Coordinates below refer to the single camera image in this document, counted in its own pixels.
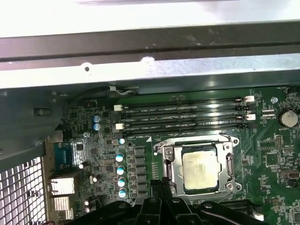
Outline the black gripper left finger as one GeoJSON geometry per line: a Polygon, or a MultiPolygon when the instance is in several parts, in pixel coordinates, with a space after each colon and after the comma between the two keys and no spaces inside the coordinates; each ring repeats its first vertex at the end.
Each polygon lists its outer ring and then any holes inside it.
{"type": "Polygon", "coordinates": [[[136,202],[115,201],[70,221],[71,225],[159,225],[164,180],[150,181],[150,197],[136,202]]]}

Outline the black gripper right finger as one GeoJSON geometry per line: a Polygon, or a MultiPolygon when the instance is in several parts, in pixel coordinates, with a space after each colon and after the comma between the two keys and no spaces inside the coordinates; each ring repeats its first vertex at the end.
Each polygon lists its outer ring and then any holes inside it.
{"type": "Polygon", "coordinates": [[[265,222],[222,204],[205,201],[196,208],[181,197],[174,197],[171,181],[162,178],[164,201],[177,225],[264,225],[265,222]]]}

